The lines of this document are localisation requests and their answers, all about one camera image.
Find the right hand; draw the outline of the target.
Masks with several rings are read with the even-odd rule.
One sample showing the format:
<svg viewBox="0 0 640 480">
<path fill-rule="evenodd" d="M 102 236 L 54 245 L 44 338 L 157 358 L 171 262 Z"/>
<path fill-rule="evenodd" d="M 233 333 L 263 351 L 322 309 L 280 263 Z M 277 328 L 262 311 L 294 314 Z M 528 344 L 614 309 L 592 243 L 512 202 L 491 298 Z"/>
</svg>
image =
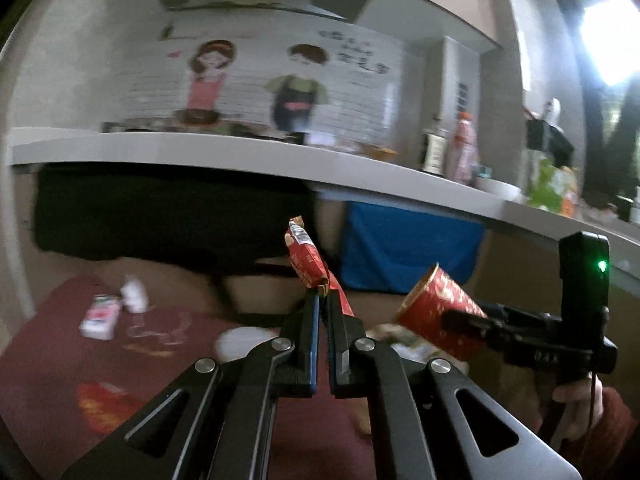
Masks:
<svg viewBox="0 0 640 480">
<path fill-rule="evenodd" d="M 552 432 L 552 442 L 576 441 L 585 437 L 597 426 L 604 413 L 602 382 L 595 374 L 570 385 L 556 387 L 552 400 L 563 408 L 560 422 Z"/>
</svg>

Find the red sleeve forearm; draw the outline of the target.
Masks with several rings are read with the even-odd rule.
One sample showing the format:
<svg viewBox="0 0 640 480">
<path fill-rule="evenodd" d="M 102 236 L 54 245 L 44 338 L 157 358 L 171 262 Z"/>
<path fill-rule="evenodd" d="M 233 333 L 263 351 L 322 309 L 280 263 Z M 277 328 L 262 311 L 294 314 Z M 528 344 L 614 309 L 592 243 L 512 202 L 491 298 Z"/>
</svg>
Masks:
<svg viewBox="0 0 640 480">
<path fill-rule="evenodd" d="M 562 455 L 587 479 L 634 466 L 639 458 L 639 422 L 611 387 L 602 390 L 603 414 L 588 436 L 565 440 Z"/>
</svg>

